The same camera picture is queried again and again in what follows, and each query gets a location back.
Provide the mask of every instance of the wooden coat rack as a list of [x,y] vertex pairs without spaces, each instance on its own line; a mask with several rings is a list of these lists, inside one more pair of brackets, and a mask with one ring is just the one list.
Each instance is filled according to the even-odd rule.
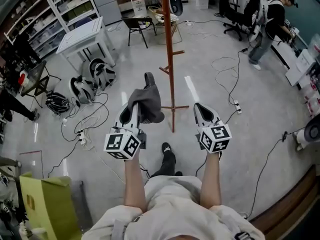
[[184,54],[184,50],[173,52],[172,48],[172,32],[171,32],[171,16],[169,0],[162,0],[162,10],[156,11],[163,15],[164,18],[164,29],[165,29],[165,40],[166,40],[166,52],[168,57],[168,66],[165,68],[159,67],[160,70],[169,75],[170,79],[170,92],[171,92],[171,106],[163,106],[163,109],[170,109],[172,111],[172,132],[175,132],[175,111],[176,109],[187,109],[189,106],[176,106],[175,105],[175,82],[174,82],[174,55]]

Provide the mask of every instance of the white shirt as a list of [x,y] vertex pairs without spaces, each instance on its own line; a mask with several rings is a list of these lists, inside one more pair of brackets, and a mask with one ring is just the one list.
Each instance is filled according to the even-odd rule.
[[233,240],[241,232],[255,240],[264,235],[224,205],[200,206],[201,181],[194,176],[157,176],[145,185],[147,212],[119,205],[106,211],[82,240]]

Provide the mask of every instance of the marker cube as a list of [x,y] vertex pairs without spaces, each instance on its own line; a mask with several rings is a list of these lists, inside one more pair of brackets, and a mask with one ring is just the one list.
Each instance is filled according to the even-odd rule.
[[109,133],[105,136],[103,151],[115,159],[132,160],[141,141],[130,132]]
[[209,153],[225,150],[230,139],[232,135],[227,124],[201,128],[200,143]]

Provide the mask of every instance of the bottle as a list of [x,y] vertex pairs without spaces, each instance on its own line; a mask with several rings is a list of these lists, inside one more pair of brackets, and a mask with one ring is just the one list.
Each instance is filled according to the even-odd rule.
[[311,116],[315,116],[320,108],[320,98],[311,98],[307,103]]
[[301,93],[306,101],[310,100],[310,98],[316,93],[317,87],[313,82],[306,85],[301,89]]

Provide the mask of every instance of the white shelving unit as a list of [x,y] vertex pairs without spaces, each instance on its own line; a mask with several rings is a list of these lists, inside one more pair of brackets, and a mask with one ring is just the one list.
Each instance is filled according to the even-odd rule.
[[[4,33],[5,37],[13,44],[15,42],[15,39],[11,40],[10,39],[10,34],[11,32],[15,29],[15,27],[17,26],[17,24],[19,22],[21,22],[23,19],[25,19],[28,15],[28,13],[35,8],[41,1],[43,0],[37,0],[32,6],[30,6],[22,15],[21,17],[12,25],[12,27],[9,29],[9,31],[7,33]],[[72,27],[73,24],[77,23],[78,21],[84,19],[85,17],[89,17],[92,15],[96,15],[96,17],[100,17],[98,10],[96,8],[96,5],[94,3],[93,0],[81,0],[79,3],[77,3],[74,7],[72,8],[68,8],[63,12],[60,12],[58,10],[58,6],[59,4],[63,3],[64,1],[67,0],[46,0],[48,3],[48,7],[45,8],[43,11],[41,11],[38,15],[36,15],[32,21],[30,23],[28,23],[26,26],[24,26],[19,33],[23,33],[25,30],[27,30],[28,28],[32,28],[34,23],[36,22],[36,20],[40,19],[45,13],[47,13],[49,10],[52,10],[53,14],[54,14],[54,18],[52,20],[50,20],[48,23],[46,23],[41,29],[39,29],[38,31],[36,31],[35,33],[33,33],[28,41],[29,43],[32,43],[39,34],[41,34],[43,31],[46,31],[46,29],[51,26],[53,23],[55,23],[56,21],[59,21],[59,23],[61,24],[61,28],[59,28],[59,30],[55,31],[54,33],[50,34],[48,37],[46,37],[44,40],[42,40],[39,44],[37,44],[36,46],[34,46],[34,50],[37,52],[37,50],[41,49],[43,47],[43,45],[45,45],[48,41],[50,41],[54,36],[56,36],[57,34],[59,34],[62,31],[65,32],[69,32]],[[91,7],[92,9],[85,11],[84,13],[70,19],[70,20],[65,20],[66,19],[66,15],[68,12],[76,9],[77,7],[90,2],[91,3]],[[52,51],[54,51],[55,49],[58,48],[59,45],[55,45],[54,47],[47,49],[45,53],[42,53],[39,55],[40,58],[45,57],[47,54],[51,53]]]

